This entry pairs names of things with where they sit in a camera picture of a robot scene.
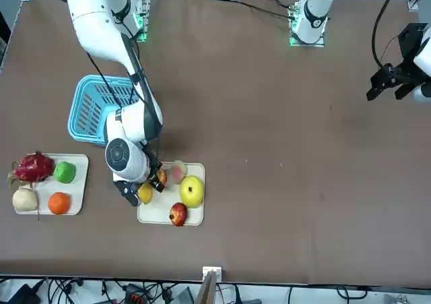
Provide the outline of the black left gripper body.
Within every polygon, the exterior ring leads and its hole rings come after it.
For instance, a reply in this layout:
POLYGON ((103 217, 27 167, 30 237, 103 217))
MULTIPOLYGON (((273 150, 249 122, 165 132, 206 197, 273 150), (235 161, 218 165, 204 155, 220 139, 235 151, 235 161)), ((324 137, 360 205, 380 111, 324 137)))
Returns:
POLYGON ((424 82, 426 74, 414 64, 413 59, 420 49, 427 23, 409 23, 398 35, 399 48, 403 60, 393 68, 393 73, 403 77, 400 82, 424 82))

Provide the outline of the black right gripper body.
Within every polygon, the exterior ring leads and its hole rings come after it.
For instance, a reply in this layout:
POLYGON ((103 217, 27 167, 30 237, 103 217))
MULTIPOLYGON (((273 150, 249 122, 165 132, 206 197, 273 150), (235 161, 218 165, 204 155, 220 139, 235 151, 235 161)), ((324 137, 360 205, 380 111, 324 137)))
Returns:
POLYGON ((156 157, 152 152, 144 152, 148 159, 148 176, 147 181, 150 182, 154 179, 154 175, 156 174, 156 157))

